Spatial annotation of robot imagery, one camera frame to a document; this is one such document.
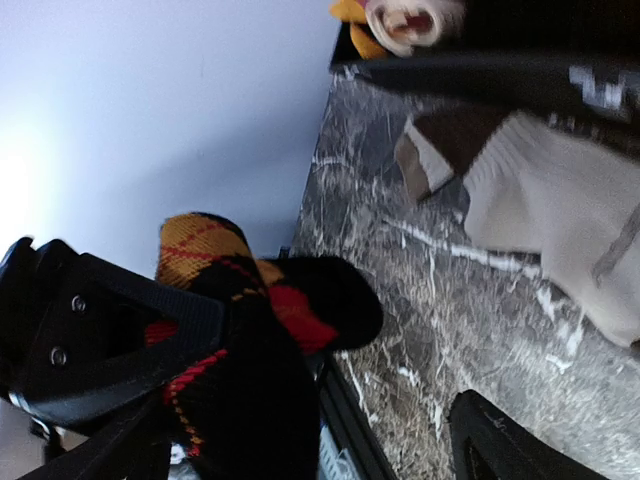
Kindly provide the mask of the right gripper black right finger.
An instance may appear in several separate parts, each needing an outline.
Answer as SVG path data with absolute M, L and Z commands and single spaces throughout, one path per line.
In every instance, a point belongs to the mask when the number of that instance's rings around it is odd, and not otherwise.
M 537 439 L 474 390 L 449 415 L 457 479 L 588 479 L 590 469 Z

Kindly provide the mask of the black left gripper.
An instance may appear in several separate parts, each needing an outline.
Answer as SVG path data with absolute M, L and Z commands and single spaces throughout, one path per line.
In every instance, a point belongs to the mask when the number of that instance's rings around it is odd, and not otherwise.
M 40 248 L 16 241 L 1 261 L 1 398 L 41 420 L 82 424 L 155 393 L 217 352 L 224 304 L 162 285 L 61 240 Z M 147 326 L 170 320 L 174 344 L 61 370 L 53 367 L 14 386 L 28 362 L 46 307 L 74 340 L 142 340 Z

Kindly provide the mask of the black red yellow argyle sock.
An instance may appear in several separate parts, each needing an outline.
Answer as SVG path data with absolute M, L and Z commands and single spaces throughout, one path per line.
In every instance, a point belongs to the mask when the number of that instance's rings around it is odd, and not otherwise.
M 223 301 L 218 351 L 164 389 L 173 443 L 203 479 L 312 479 L 318 390 L 307 362 L 355 350 L 380 333 L 377 294 L 335 256 L 254 257 L 241 229 L 206 213 L 168 219 L 157 280 Z

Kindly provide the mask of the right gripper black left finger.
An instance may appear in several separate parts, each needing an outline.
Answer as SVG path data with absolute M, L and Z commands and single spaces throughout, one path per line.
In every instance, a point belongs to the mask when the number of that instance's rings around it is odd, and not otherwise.
M 158 394 L 127 406 L 84 443 L 21 480 L 166 479 L 171 441 L 161 413 Z

